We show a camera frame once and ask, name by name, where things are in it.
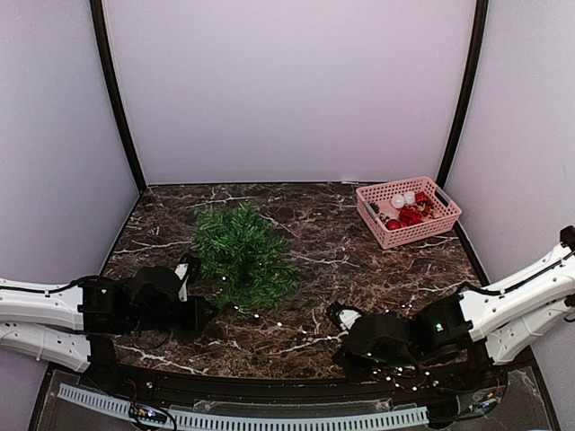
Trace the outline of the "small green christmas tree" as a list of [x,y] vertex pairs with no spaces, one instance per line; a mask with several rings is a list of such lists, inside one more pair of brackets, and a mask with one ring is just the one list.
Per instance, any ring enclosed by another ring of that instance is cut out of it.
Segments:
[[200,278],[217,288],[212,303],[219,309],[275,308],[299,288],[298,269],[286,261],[287,239],[251,203],[198,211],[192,249]]

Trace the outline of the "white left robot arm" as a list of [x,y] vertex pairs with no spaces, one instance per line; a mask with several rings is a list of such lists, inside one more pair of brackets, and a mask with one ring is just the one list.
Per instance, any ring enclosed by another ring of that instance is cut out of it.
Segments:
[[203,330],[217,308],[185,290],[196,269],[144,267],[114,280],[80,277],[66,285],[1,282],[1,343],[77,372],[90,368],[107,391],[120,391],[126,370],[115,363],[112,335],[148,330]]

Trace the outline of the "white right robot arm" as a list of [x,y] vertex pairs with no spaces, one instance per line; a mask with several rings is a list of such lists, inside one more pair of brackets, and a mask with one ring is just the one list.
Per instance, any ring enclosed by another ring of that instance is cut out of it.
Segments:
[[494,365],[511,362],[573,313],[574,228],[569,225],[558,245],[534,264],[486,287],[464,282],[411,318],[333,303],[332,322],[347,334],[333,360],[347,374],[373,373],[442,364],[477,348],[479,355],[458,371],[458,381],[476,390],[491,378]]

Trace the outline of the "red ornaments in basket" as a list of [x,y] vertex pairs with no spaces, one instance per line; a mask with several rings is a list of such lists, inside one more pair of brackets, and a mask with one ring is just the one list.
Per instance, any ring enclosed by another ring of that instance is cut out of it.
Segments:
[[414,205],[395,209],[396,215],[385,216],[384,225],[388,230],[399,230],[436,218],[435,205],[431,198],[423,191],[414,193],[416,194],[416,203]]

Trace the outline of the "pink plastic basket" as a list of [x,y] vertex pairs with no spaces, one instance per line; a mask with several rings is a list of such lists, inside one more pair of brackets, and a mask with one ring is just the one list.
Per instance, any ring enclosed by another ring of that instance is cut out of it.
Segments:
[[428,177],[364,186],[356,193],[358,212],[385,250],[446,233],[462,214]]

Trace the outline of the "white ball ornament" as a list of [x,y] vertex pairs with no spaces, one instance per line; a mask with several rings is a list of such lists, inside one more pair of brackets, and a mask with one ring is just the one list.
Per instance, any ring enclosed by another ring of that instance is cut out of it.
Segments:
[[413,191],[406,191],[403,194],[395,194],[391,197],[390,203],[394,209],[402,209],[407,206],[412,206],[416,203],[416,194]]

